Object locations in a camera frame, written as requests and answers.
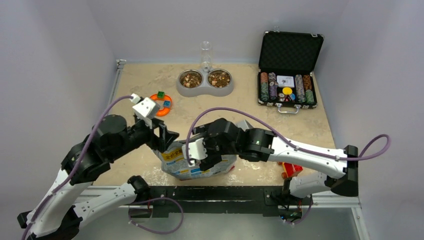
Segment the metal food scoop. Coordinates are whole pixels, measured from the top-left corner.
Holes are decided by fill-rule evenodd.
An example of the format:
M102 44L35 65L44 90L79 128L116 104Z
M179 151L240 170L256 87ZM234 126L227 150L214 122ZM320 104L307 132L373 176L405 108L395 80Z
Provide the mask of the metal food scoop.
M247 121L247 120L240 120L235 124L238 128L241 128L242 130L246 131L249 129L252 129L253 126Z

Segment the pet food bag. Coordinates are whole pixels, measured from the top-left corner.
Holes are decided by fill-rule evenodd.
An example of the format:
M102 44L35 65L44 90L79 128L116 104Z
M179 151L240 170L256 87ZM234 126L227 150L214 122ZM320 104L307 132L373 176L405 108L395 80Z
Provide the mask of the pet food bag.
M226 174L235 167L237 160L235 155L223 155L221 162L207 170L200 169L199 160L195 161L195 165L189 165L185 156L184 144L183 141L175 141L164 152L154 151L161 162L161 170L180 181Z

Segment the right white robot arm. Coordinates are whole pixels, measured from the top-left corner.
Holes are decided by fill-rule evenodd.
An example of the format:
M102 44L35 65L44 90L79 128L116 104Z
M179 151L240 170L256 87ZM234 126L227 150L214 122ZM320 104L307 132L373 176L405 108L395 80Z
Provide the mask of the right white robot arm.
M249 162L289 163L314 170L314 174L285 180L280 196L288 204L325 191L344 197L359 195L358 163L346 159L358 156L355 146L331 149L282 140L270 130L253 128L248 122L234 124L224 118L195 127L192 134L195 137L183 146L183 153L202 171L227 155Z

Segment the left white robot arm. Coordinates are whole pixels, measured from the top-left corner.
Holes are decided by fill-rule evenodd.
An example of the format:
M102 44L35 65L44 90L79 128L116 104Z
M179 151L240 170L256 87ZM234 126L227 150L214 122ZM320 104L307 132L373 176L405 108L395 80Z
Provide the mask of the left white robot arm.
M74 145L61 162L53 185L32 211L22 212L17 220L24 240L70 240L96 218L122 205L142 205L151 199L151 188L139 175L130 177L115 190L86 202L76 203L80 194L111 164L147 145L164 152L179 134L167 129L162 120L143 120L128 126L120 115L102 117L86 138Z

